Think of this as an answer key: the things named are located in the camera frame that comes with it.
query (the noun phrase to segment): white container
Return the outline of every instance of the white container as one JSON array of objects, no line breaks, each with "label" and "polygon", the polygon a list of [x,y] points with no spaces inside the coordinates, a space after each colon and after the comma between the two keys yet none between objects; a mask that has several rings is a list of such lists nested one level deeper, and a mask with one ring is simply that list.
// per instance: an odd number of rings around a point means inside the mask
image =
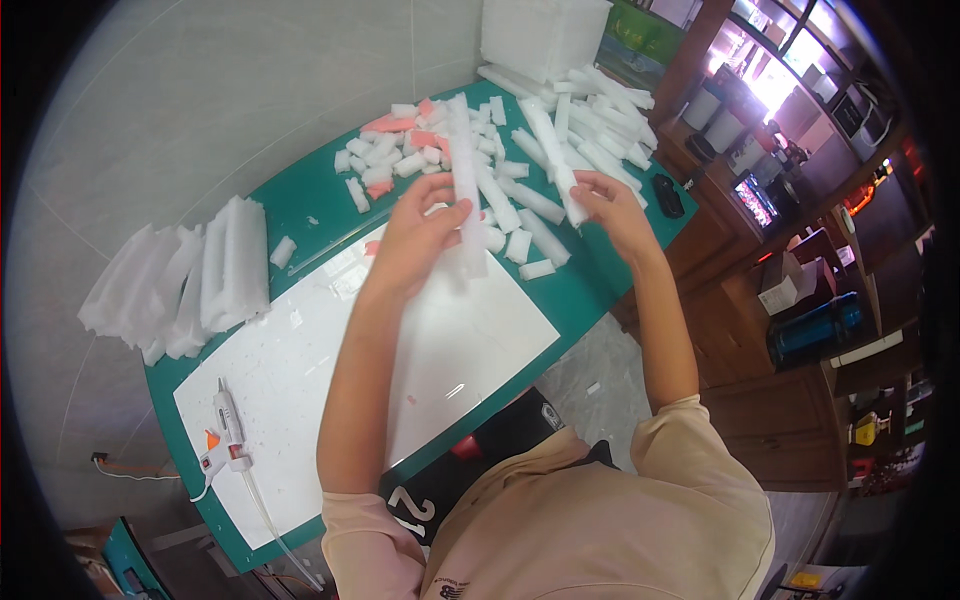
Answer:
[{"label": "white container", "polygon": [[607,27],[607,0],[485,0],[484,60],[544,84],[593,64]]},{"label": "white container", "polygon": [[730,145],[733,144],[733,141],[743,130],[743,123],[740,123],[739,119],[724,108],[720,116],[717,117],[717,120],[714,121],[710,129],[707,130],[707,134],[704,137],[710,143],[710,146],[713,146],[713,150],[717,151],[719,155],[730,148]]},{"label": "white container", "polygon": [[705,87],[701,87],[693,97],[682,116],[686,124],[699,131],[704,128],[713,113],[720,108],[720,99],[714,96]]}]

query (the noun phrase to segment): green table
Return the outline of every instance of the green table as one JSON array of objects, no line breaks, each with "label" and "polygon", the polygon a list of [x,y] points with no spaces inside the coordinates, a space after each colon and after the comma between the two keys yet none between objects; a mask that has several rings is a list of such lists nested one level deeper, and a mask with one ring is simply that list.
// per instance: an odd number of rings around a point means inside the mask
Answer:
[{"label": "green table", "polygon": [[[487,102],[491,96],[503,96],[507,113],[507,127],[498,128],[507,150],[507,159],[529,162],[530,177],[522,182],[560,203],[557,189],[547,183],[546,174],[530,160],[510,138],[510,131],[522,127],[529,130],[526,120],[516,105],[516,99],[499,87],[483,81],[437,94],[435,99],[445,100],[457,92],[467,94],[472,108]],[[297,242],[297,250],[290,265],[297,265],[316,252],[329,248],[323,257],[318,258],[309,267],[295,276],[288,276],[274,265],[270,265],[270,298],[276,299],[307,276],[313,269],[324,264],[338,250],[348,246],[357,237],[382,225],[389,216],[389,209],[397,198],[413,182],[414,178],[395,180],[396,188],[390,194],[372,203],[372,209],[359,214],[353,205],[344,184],[353,172],[337,175],[333,171],[333,155],[344,148],[348,140],[355,137],[357,130],[347,132],[330,143],[318,148],[281,173],[261,185],[251,197],[262,203],[267,213],[268,249],[272,250],[284,235]],[[667,173],[654,162],[647,172],[626,165],[626,168],[643,181],[644,192],[651,205],[647,208],[647,218],[653,227],[660,245],[666,247],[674,236],[689,220],[697,209],[696,203],[680,189],[686,214],[681,219],[667,219],[663,216],[653,196],[651,178],[656,173]],[[319,223],[312,225],[307,217],[313,217]],[[616,255],[607,234],[594,223],[581,227],[580,235],[564,221],[559,228],[548,224],[570,250],[573,256],[556,274],[522,281],[517,273],[517,265],[503,258],[498,260],[517,281],[519,286],[542,311],[550,323],[560,333],[560,339],[553,343],[536,360],[527,365],[513,379],[507,382],[495,394],[483,401],[465,417],[457,421],[442,435],[418,450],[408,459],[391,469],[384,476],[388,482],[402,482],[472,432],[480,423],[501,409],[512,398],[529,386],[534,379],[552,365],[560,356],[577,342],[588,329],[610,310],[611,306],[630,289],[631,277],[627,265]],[[530,260],[541,260],[543,256],[535,248],[530,249]],[[163,357],[153,367],[145,368],[147,384],[156,408],[156,416],[166,438],[170,453],[183,478],[183,483],[192,495],[199,494],[204,486],[204,477],[197,464],[197,456],[187,439],[186,431],[180,420],[180,413],[174,402],[173,392],[196,369],[200,363],[220,346],[237,328],[217,335],[195,359],[181,358],[171,360]],[[243,537],[233,526],[223,506],[211,490],[197,503],[210,531],[227,552],[233,563],[243,572],[276,558],[282,551],[275,541],[256,550],[251,550]],[[312,540],[324,532],[319,517],[304,523],[283,537],[291,548]]]}]

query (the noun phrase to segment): white foam strip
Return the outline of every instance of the white foam strip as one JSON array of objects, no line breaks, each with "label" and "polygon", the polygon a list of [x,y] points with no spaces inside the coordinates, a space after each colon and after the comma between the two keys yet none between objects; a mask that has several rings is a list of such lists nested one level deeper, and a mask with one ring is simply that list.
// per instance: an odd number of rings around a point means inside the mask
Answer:
[{"label": "white foam strip", "polygon": [[487,276],[487,233],[480,223],[480,195],[473,163],[473,143],[467,114],[467,96],[461,92],[446,103],[450,109],[450,162],[453,168],[453,188],[457,199],[470,200],[471,209],[460,226],[463,240],[462,257],[467,278]]}]

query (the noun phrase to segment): cardboard box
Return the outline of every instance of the cardboard box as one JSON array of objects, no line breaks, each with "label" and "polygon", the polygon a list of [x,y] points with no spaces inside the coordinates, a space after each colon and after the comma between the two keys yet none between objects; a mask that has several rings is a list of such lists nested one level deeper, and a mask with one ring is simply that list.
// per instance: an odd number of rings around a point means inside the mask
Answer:
[{"label": "cardboard box", "polygon": [[756,297],[772,316],[813,294],[816,285],[816,261],[801,266],[796,256],[784,252],[767,259]]}]

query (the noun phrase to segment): white foam box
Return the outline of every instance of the white foam box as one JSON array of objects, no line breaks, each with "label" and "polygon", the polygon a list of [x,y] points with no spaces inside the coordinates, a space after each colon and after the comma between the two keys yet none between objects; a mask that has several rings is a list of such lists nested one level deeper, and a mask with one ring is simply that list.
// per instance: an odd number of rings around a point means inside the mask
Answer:
[{"label": "white foam box", "polygon": [[480,54],[541,84],[593,64],[607,0],[485,0]]}]

